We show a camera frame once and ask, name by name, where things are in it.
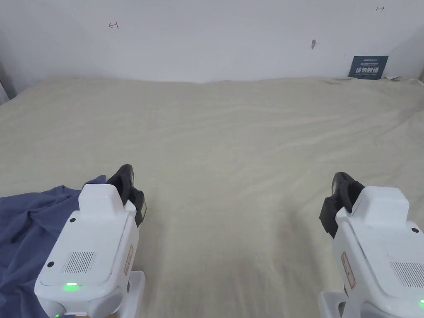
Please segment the wall mark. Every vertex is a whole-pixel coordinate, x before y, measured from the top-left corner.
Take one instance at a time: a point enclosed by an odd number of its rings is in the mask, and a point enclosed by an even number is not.
[[[115,20],[115,24],[110,24],[109,23],[109,27],[113,29],[113,27],[116,25],[117,29],[119,30],[119,26],[118,26],[118,22],[116,22]]]

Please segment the beige bedsheet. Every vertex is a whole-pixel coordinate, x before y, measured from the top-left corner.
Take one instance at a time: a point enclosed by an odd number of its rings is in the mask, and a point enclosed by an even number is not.
[[[45,82],[0,107],[0,195],[131,163],[140,317],[318,317],[343,289],[318,218],[335,172],[401,188],[424,228],[423,110],[418,81]]]

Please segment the blue fabric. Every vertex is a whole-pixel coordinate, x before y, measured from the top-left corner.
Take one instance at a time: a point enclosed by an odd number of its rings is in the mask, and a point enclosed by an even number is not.
[[[105,183],[99,176],[88,183]],[[45,318],[34,285],[81,190],[59,186],[0,198],[0,317]]]

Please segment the green indicator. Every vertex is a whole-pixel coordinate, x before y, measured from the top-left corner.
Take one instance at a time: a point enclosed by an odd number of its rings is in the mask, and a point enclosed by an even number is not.
[[[65,286],[65,291],[72,291],[72,290],[78,290],[79,286]]]

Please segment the speaker grille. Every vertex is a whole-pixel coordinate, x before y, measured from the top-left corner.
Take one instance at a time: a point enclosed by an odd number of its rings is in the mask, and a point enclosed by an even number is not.
[[[424,288],[424,264],[391,262],[399,281],[406,287]]]
[[[70,252],[63,273],[88,273],[91,270],[96,253],[94,252]]]

